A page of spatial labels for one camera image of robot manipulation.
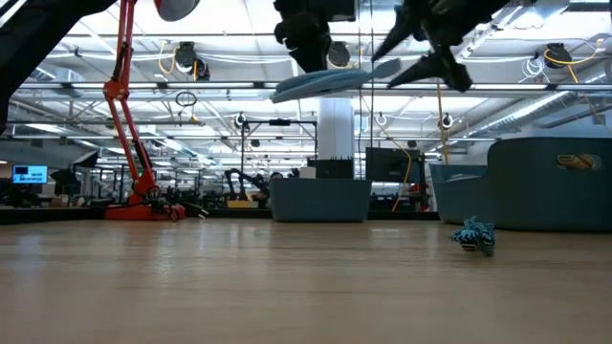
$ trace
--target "towel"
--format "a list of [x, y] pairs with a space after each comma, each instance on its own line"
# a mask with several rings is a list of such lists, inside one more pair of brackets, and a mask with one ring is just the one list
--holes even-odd
[[395, 58], [384, 62], [371, 73], [358, 69], [347, 69], [299, 75], [280, 82], [270, 96], [270, 100], [273, 103], [280, 103], [357, 89], [369, 80], [390, 77], [399, 72], [401, 68], [400, 59]]

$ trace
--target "blue cloth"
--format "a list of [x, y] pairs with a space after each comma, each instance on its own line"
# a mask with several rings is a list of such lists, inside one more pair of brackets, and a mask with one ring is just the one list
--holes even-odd
[[270, 100], [272, 103], [279, 103], [357, 89], [369, 80], [390, 77], [401, 68], [402, 62], [399, 58], [395, 58], [379, 65], [371, 73], [358, 69], [345, 69], [294, 76], [280, 82], [270, 96]]
[[495, 248], [495, 225], [478, 222], [475, 216], [464, 222], [464, 226], [450, 236], [450, 240], [462, 247], [480, 249], [488, 256], [493, 255]]

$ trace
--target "white column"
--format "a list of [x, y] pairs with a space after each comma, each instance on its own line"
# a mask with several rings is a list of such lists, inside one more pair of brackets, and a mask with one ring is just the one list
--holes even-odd
[[319, 160], [353, 158], [354, 125], [351, 98], [320, 98], [317, 158]]

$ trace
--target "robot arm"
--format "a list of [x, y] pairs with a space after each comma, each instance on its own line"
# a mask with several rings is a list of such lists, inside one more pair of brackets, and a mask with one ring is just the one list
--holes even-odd
[[[238, 175], [238, 182], [240, 183], [240, 194], [238, 196], [236, 196], [236, 192], [234, 191], [233, 184], [231, 182], [231, 176], [234, 174]], [[264, 181], [264, 178], [261, 175], [256, 175], [255, 177], [251, 177], [249, 175], [246, 175], [240, 172], [240, 170], [236, 168], [232, 168], [225, 172], [225, 176], [226, 176], [226, 180], [228, 181], [230, 200], [239, 199], [241, 201], [246, 201], [248, 199], [247, 192], [245, 190], [244, 181], [247, 181], [255, 185], [255, 187], [257, 187], [267, 197], [270, 197], [270, 191], [268, 190], [268, 184]]]
[[465, 92], [471, 86], [466, 67], [457, 63], [450, 46], [459, 45], [463, 36], [492, 15], [509, 0], [404, 0], [395, 8], [395, 26], [372, 56], [378, 60], [411, 35], [428, 40], [432, 52], [396, 76], [389, 87], [440, 77], [452, 89]]
[[329, 22], [355, 21], [355, 0], [275, 0], [282, 22], [274, 36], [285, 44], [289, 55], [304, 72], [327, 69], [327, 53], [332, 44]]

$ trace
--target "wooden floor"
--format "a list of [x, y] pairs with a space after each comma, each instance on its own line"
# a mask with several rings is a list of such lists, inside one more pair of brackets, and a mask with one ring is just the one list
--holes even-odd
[[612, 236], [434, 222], [0, 227], [0, 343], [612, 343]]

